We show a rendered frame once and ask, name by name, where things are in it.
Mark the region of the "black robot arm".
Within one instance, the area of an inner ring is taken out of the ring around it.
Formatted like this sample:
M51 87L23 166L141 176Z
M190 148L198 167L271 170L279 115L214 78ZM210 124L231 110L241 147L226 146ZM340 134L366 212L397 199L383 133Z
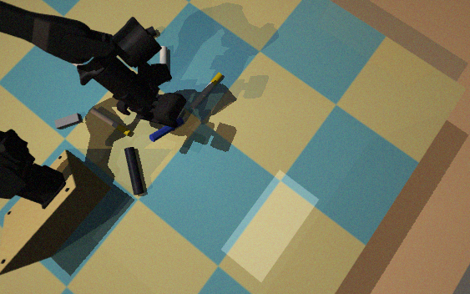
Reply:
M137 67L138 73L156 94L171 80L166 63L148 64L161 46L134 18L113 36L90 29L78 20L30 12L0 1L0 32L24 39L46 53L77 65L81 85L91 79L112 94L124 90ZM46 165L33 164L28 142L13 129L0 131L0 198L15 195L39 203L45 209L66 185L63 173Z

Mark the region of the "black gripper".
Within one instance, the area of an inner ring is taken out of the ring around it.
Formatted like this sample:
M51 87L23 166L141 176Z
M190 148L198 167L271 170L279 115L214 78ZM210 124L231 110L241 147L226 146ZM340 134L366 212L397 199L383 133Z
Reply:
M125 115L130 115L131 110L136 113L136 118L177 128L181 110L186 104L186 99L181 94L166 93L156 98L156 93L143 82L141 74L133 73L129 85L113 98L118 100L117 110Z

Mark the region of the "blue stylus with grey tip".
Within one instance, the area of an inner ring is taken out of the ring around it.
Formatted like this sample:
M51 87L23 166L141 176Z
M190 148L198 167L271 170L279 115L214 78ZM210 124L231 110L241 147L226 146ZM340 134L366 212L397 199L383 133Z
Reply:
M177 118L177 120L176 120L177 123L178 123L178 126L177 126L177 127L181 126L181 125L184 123L184 119L187 119L188 117L189 117L189 115L186 116L186 117L183 118L183 119L182 119L182 118ZM163 128L161 128L161 129L155 131L154 133L152 133L152 134L149 136L149 138L150 138L151 141L155 142L157 139L160 139L161 137L163 137L164 135L168 134L170 131L172 131L172 130L174 130L174 129L176 129L176 128L173 128L173 127L170 127L170 126L165 125Z

